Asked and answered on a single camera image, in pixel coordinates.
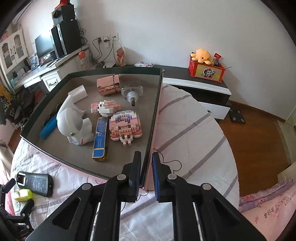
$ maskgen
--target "orange plush toy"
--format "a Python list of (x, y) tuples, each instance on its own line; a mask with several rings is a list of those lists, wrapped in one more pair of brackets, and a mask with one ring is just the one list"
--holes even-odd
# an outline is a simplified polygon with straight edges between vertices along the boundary
[(192, 60), (199, 62), (200, 64), (205, 63), (211, 65), (212, 62), (210, 61), (211, 55), (205, 49), (197, 49), (196, 53), (192, 53), (190, 55)]

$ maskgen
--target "panda illustration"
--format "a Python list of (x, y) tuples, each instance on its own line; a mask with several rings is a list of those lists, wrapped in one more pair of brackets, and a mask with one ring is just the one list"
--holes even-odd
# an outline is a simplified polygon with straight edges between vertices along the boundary
[(215, 73), (216, 72), (214, 70), (212, 70), (211, 68), (206, 68), (201, 75), (207, 79), (211, 79), (211, 78), (213, 78), (213, 75)]

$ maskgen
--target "black remote control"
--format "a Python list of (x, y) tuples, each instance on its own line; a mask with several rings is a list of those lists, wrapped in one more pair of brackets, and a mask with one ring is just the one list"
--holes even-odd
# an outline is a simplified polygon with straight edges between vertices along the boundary
[(19, 188), (29, 189), (44, 197), (52, 196), (53, 179), (49, 174), (19, 172), (17, 174), (17, 185)]

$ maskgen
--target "bed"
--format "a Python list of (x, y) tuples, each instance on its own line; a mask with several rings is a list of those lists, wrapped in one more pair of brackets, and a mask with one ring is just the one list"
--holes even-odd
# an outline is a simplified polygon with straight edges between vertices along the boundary
[[(238, 173), (229, 143), (215, 119), (187, 92), (163, 86), (154, 148), (173, 173), (195, 185), (210, 183), (238, 208)], [(23, 139), (13, 157), (11, 177), (19, 171), (48, 173), (54, 179), (51, 198), (34, 196), (30, 215), (33, 228), (83, 183), (106, 181), (56, 162)], [(12, 202), (19, 215), (24, 203)], [(170, 203), (156, 202), (153, 190), (140, 189), (136, 203), (122, 203), (120, 240), (173, 240), (171, 210)]]

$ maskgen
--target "red box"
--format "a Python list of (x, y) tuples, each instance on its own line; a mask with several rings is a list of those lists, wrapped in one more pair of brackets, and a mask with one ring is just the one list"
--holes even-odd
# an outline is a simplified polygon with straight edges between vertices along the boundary
[(200, 64), (197, 61), (193, 61), (191, 57), (188, 69), (192, 77), (213, 80), (219, 83), (222, 82), (222, 77), (225, 72), (225, 68), (222, 65), (217, 67), (214, 65)]

